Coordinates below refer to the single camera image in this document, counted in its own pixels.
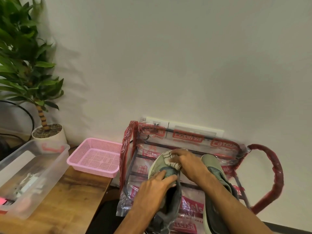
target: red handle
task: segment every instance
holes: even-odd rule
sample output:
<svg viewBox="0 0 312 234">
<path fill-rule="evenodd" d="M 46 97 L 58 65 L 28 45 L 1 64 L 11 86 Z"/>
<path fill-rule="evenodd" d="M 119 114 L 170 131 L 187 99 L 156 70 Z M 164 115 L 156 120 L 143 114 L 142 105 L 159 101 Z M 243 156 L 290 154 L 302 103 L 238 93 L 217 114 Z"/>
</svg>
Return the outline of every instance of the red handle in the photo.
<svg viewBox="0 0 312 234">
<path fill-rule="evenodd" d="M 282 166 L 277 158 L 277 155 L 268 147 L 265 147 L 260 144 L 251 144 L 251 145 L 248 145 L 248 148 L 251 150 L 258 149 L 258 150 L 264 151 L 273 164 L 273 168 L 272 168 L 274 172 L 273 187 L 271 191 L 269 191 L 257 204 L 255 204 L 251 208 L 253 213 L 258 214 L 265 207 L 267 207 L 274 200 L 276 200 L 282 193 L 283 186 L 284 186 L 284 174 L 283 174 Z"/>
</svg>

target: hand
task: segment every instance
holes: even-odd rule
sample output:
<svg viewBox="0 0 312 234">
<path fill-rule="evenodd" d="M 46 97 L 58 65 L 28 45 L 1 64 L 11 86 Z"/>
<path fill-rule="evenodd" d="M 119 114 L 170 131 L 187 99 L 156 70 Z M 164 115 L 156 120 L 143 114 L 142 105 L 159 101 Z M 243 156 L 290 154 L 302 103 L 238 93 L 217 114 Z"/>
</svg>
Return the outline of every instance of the hand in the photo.
<svg viewBox="0 0 312 234">
<path fill-rule="evenodd" d="M 177 180 L 176 175 L 166 177 L 166 171 L 156 173 L 149 180 L 142 182 L 138 193 L 133 201 L 131 211 L 139 212 L 151 220 L 159 210 L 161 202 L 169 188 L 175 186 L 173 182 Z"/>
<path fill-rule="evenodd" d="M 203 181 L 205 174 L 210 174 L 201 159 L 186 149 L 174 149 L 171 153 L 177 156 L 172 158 L 170 162 L 181 164 L 181 172 L 189 180 L 201 186 L 200 183 Z"/>
</svg>

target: white plant pot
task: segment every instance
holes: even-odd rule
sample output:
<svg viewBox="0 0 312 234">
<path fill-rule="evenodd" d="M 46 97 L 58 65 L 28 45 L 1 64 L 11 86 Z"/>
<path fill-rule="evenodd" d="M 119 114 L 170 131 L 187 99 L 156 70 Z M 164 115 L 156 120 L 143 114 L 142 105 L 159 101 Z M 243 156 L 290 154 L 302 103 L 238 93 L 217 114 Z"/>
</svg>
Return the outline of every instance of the white plant pot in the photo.
<svg viewBox="0 0 312 234">
<path fill-rule="evenodd" d="M 67 140 L 66 140 L 66 136 L 65 136 L 63 126 L 62 126 L 62 130 L 59 133 L 57 133 L 56 135 L 53 135 L 51 137 L 48 137 L 48 138 L 36 138 L 33 135 L 34 131 L 32 132 L 32 137 L 36 141 L 36 144 L 39 145 L 40 147 L 42 144 L 49 143 L 49 142 L 57 142 L 59 144 L 67 144 Z"/>
</svg>

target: clear plastic container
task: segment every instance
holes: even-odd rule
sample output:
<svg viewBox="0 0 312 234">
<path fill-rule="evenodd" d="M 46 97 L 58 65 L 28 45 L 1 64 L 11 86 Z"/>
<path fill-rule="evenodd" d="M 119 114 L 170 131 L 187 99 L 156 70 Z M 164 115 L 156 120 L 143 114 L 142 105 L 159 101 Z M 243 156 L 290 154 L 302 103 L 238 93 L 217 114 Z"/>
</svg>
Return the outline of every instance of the clear plastic container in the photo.
<svg viewBox="0 0 312 234">
<path fill-rule="evenodd" d="M 68 169 L 68 144 L 29 141 L 0 162 L 0 213 L 27 219 Z"/>
</svg>

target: soil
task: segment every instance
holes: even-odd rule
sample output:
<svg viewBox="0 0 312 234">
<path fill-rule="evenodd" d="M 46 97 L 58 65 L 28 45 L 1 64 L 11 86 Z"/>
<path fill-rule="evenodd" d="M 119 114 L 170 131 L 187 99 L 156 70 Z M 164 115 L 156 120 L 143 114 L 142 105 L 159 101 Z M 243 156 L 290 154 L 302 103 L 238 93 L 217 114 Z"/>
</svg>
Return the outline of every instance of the soil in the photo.
<svg viewBox="0 0 312 234">
<path fill-rule="evenodd" d="M 43 127 L 35 129 L 33 132 L 33 136 L 36 138 L 49 138 L 53 135 L 58 134 L 62 130 L 62 126 L 60 124 L 52 124 L 49 126 L 49 131 L 45 131 Z"/>
</svg>

